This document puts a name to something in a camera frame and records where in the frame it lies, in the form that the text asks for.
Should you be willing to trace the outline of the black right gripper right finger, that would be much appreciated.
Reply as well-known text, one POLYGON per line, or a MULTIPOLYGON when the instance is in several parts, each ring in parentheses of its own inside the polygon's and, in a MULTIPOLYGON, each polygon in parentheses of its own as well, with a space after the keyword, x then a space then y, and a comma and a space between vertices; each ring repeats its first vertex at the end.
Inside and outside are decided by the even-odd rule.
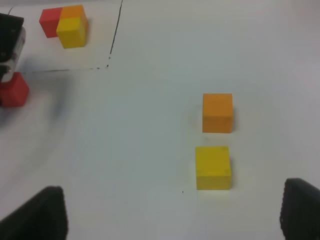
POLYGON ((320 190, 301 178, 288 178, 284 183, 279 222, 286 240, 318 240, 320 190))

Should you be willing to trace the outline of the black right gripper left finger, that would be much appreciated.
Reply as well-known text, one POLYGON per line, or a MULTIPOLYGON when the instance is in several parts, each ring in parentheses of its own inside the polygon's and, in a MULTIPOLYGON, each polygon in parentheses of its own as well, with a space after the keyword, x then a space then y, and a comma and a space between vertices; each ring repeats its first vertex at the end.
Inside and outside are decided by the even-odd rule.
POLYGON ((2 240, 65 240, 69 231, 64 190, 47 186, 0 221, 2 240))

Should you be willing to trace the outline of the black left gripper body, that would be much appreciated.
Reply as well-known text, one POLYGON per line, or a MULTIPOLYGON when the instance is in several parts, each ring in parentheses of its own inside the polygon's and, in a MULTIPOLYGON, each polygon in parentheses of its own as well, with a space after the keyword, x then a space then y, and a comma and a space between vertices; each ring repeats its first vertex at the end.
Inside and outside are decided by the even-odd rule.
POLYGON ((24 18, 0 14, 0 82, 13 77, 26 41, 24 18))

